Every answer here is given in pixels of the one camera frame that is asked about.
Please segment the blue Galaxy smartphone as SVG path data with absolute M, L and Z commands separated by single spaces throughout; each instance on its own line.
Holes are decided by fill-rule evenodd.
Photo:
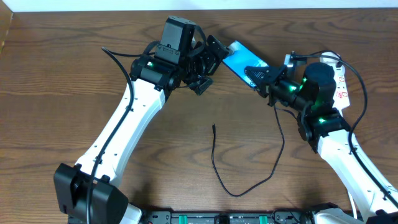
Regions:
M 223 63 L 247 86 L 252 89 L 256 88 L 254 82 L 245 74 L 244 69 L 246 67 L 266 67 L 268 64 L 260 59 L 257 55 L 252 53 L 247 47 L 245 47 L 238 40 L 231 43 L 228 48 L 233 53 L 227 56 Z

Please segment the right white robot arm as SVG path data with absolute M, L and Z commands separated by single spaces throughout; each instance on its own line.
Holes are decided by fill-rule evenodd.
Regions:
M 301 83 L 287 76 L 287 67 L 246 67 L 244 72 L 270 105 L 279 101 L 298 111 L 302 139 L 336 172 L 363 223 L 397 223 L 397 189 L 361 149 L 335 100 L 337 70 L 331 63 L 311 63 Z

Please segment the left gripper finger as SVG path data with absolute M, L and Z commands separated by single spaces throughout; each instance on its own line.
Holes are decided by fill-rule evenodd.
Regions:
M 217 58 L 217 59 L 225 59 L 226 57 L 232 54 L 232 50 L 227 46 L 223 45 L 215 36 L 209 35 L 207 37 L 207 45 L 210 52 Z
M 198 81 L 198 85 L 195 88 L 194 92 L 197 95 L 202 95 L 212 84 L 213 80 L 211 78 L 203 78 Z

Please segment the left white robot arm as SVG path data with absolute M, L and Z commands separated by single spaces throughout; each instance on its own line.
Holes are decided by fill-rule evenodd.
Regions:
M 84 223 L 138 223 L 142 210 L 119 189 L 134 148 L 171 92 L 189 88 L 201 95 L 230 54 L 196 23 L 169 16 L 161 39 L 149 43 L 123 70 L 123 98 L 96 141 L 75 165 L 60 164 L 55 171 L 60 211 Z

